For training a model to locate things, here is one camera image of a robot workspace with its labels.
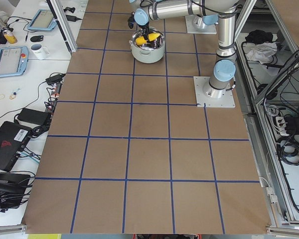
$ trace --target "brown paper mat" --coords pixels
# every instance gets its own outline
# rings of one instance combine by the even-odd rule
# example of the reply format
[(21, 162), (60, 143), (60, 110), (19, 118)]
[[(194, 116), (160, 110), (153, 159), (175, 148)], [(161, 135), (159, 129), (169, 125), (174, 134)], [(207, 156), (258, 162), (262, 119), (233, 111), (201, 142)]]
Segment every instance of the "brown paper mat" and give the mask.
[(195, 104), (217, 37), (154, 22), (167, 53), (129, 51), (128, 3), (90, 1), (23, 222), (27, 233), (263, 234), (270, 220), (237, 98)]
[(299, 0), (272, 0), (291, 38), (299, 47)]

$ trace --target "black bag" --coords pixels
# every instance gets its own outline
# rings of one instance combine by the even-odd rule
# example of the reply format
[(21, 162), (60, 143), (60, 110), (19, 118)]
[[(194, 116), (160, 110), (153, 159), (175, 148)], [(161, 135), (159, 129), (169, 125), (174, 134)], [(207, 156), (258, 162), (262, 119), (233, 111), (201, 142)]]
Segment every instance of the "black bag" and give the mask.
[(264, 32), (262, 30), (255, 30), (246, 36), (247, 42), (252, 42), (255, 44), (263, 44), (265, 42), (273, 42), (273, 34), (271, 32)]

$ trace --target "silver pot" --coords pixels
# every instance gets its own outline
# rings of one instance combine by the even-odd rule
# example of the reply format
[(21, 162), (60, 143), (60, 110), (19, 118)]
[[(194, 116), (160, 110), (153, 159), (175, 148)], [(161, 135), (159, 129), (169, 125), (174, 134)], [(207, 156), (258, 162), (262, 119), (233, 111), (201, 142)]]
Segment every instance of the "silver pot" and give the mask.
[(143, 63), (157, 62), (164, 56), (165, 52), (164, 35), (153, 27), (149, 28), (149, 32), (159, 33), (160, 36), (155, 41), (137, 46), (135, 39), (142, 36), (142, 30), (138, 30), (133, 34), (132, 39), (130, 40), (130, 46), (134, 58)]

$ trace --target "blue tape line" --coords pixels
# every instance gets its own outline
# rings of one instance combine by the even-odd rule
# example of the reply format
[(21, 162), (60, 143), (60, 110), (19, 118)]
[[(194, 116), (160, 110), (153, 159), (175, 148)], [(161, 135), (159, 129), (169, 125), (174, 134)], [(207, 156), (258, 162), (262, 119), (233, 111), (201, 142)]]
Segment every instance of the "blue tape line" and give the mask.
[[(197, 56), (197, 58), (198, 58), (198, 55), (216, 55), (216, 53), (198, 53), (196, 46), (195, 46), (195, 48), (196, 48), (196, 52), (167, 51), (166, 53), (168, 53), (168, 54), (192, 54), (192, 55), (195, 54)], [(103, 49), (90, 48), (90, 47), (78, 47), (78, 49), (92, 50), (92, 51), (103, 51)], [(130, 52), (131, 50), (105, 49), (105, 51)]]
[(125, 181), (125, 179), (121, 178), (82, 178), (82, 181)]
[[(133, 76), (133, 74), (127, 73), (90, 73), (90, 72), (67, 72), (67, 74), (76, 74), (76, 75), (104, 75), (104, 76)], [(145, 74), (134, 74), (134, 76), (158, 76), (165, 77), (165, 75), (145, 75)], [(168, 77), (180, 77), (180, 78), (193, 78), (193, 76), (180, 76), (180, 75), (169, 75)]]
[[(114, 7), (114, 0), (112, 0), (112, 10), (113, 10), (113, 7)], [(112, 18), (112, 14), (110, 15), (108, 29), (110, 28), (111, 18)], [(104, 51), (103, 51), (102, 61), (101, 61), (101, 66), (100, 66), (100, 73), (102, 72), (102, 66), (103, 66), (104, 55), (105, 55), (105, 48), (106, 48), (108, 36), (109, 36), (109, 31), (107, 31), (107, 33), (106, 33), (106, 39), (105, 39), (105, 43), (104, 43)], [(97, 84), (97, 87), (96, 87), (96, 90), (95, 90), (94, 103), (93, 103), (93, 108), (92, 108), (92, 114), (91, 114), (91, 120), (90, 120), (90, 125), (89, 125), (88, 136), (91, 133), (92, 123), (93, 123), (93, 115), (94, 115), (95, 104), (96, 104), (95, 101), (96, 101), (96, 97), (97, 97), (97, 94), (98, 94), (100, 77), (101, 77), (101, 75), (99, 74), (98, 84)], [(84, 151), (84, 156), (83, 156), (83, 162), (82, 162), (82, 167), (81, 167), (79, 186), (78, 186), (78, 191), (77, 191), (76, 200), (75, 200), (75, 206), (74, 206), (74, 212), (73, 212), (73, 218), (72, 218), (72, 224), (71, 224), (70, 233), (73, 233), (73, 228), (74, 228), (74, 223), (75, 223), (75, 216), (76, 216), (76, 210), (77, 210), (77, 205), (78, 205), (78, 200), (79, 200), (79, 195), (80, 195), (80, 188), (81, 188), (81, 182), (82, 182), (82, 177), (83, 177), (83, 170), (84, 170), (84, 164), (85, 164), (85, 159), (86, 159), (86, 153), (87, 153), (88, 145), (89, 145), (89, 137), (87, 137), (86, 145), (85, 145), (85, 151)]]
[(216, 195), (217, 195), (217, 203), (218, 203), (218, 209), (219, 209), (220, 222), (221, 222), (221, 227), (222, 227), (223, 234), (225, 234), (225, 226), (224, 226), (223, 214), (222, 214), (222, 211), (221, 211), (221, 204), (220, 204), (220, 197), (219, 197), (219, 191), (218, 191), (218, 185), (217, 185), (215, 163), (214, 163), (214, 158), (213, 158), (213, 150), (212, 150), (211, 140), (210, 140), (206, 104), (204, 105), (204, 113), (205, 113), (205, 120), (206, 120), (206, 127), (207, 127), (207, 136), (208, 136), (210, 158), (211, 158), (211, 163), (212, 163), (212, 167), (213, 167), (213, 174), (214, 174), (214, 179), (215, 179), (215, 188), (216, 188)]
[(93, 135), (54, 135), (49, 134), (48, 137), (68, 137), (68, 138), (124, 138), (124, 139), (164, 139), (164, 140), (192, 140), (192, 141), (249, 141), (249, 139), (227, 139), (227, 138), (150, 138), (150, 137), (126, 137), (126, 136), (93, 136)]
[(170, 182), (169, 179), (127, 179), (129, 182)]
[(193, 34), (194, 36), (194, 45), (195, 45), (195, 53), (196, 53), (196, 60), (197, 60), (197, 67), (198, 67), (198, 75), (200, 76), (200, 67), (199, 67), (199, 59), (198, 59), (198, 51), (197, 51), (197, 44), (196, 44), (196, 37), (195, 34)]
[[(60, 103), (86, 103), (91, 104), (94, 101), (67, 101), (67, 100), (60, 100)], [(194, 104), (171, 104), (171, 103), (143, 103), (143, 102), (99, 102), (96, 101), (97, 104), (117, 104), (117, 105), (154, 105), (154, 106), (196, 106)]]
[[(166, 36), (165, 20), (163, 20), (163, 22), (164, 22), (164, 33), (165, 33), (165, 36)], [(176, 233), (176, 228), (175, 228), (175, 213), (174, 213), (174, 193), (173, 193), (173, 171), (172, 171), (171, 141), (170, 141), (170, 115), (169, 115), (169, 88), (168, 88), (167, 54), (165, 56), (165, 73), (166, 73), (166, 91), (167, 91), (167, 121), (168, 121), (168, 150), (169, 150), (171, 216), (172, 216), (173, 234), (175, 234)]]
[(127, 187), (128, 187), (129, 157), (130, 157), (132, 119), (133, 119), (134, 82), (135, 82), (135, 59), (133, 61), (133, 77), (132, 77), (132, 93), (131, 93), (131, 114), (130, 114), (129, 137), (128, 137), (128, 152), (127, 152), (126, 168), (125, 168), (125, 185), (124, 185), (122, 233), (125, 232), (125, 214), (126, 214), (126, 200), (127, 200), (126, 197), (127, 197)]
[(260, 183), (259, 180), (217, 180), (217, 183)]
[[(104, 12), (104, 11), (86, 11), (85, 13), (105, 13), (105, 14), (111, 14), (111, 12)], [(130, 13), (125, 13), (125, 12), (114, 12), (113, 14), (131, 15)]]
[(39, 180), (80, 180), (80, 178), (35, 177)]

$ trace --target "sticker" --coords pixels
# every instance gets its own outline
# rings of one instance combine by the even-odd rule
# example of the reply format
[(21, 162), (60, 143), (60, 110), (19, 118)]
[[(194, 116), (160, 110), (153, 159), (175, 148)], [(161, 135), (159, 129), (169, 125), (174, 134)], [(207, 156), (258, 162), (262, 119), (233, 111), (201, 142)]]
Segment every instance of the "sticker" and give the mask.
[(20, 129), (19, 132), (16, 134), (16, 136), (14, 137), (15, 141), (19, 141), (22, 142), (22, 140), (24, 139), (24, 137), (28, 134), (28, 131), (24, 130), (24, 129)]

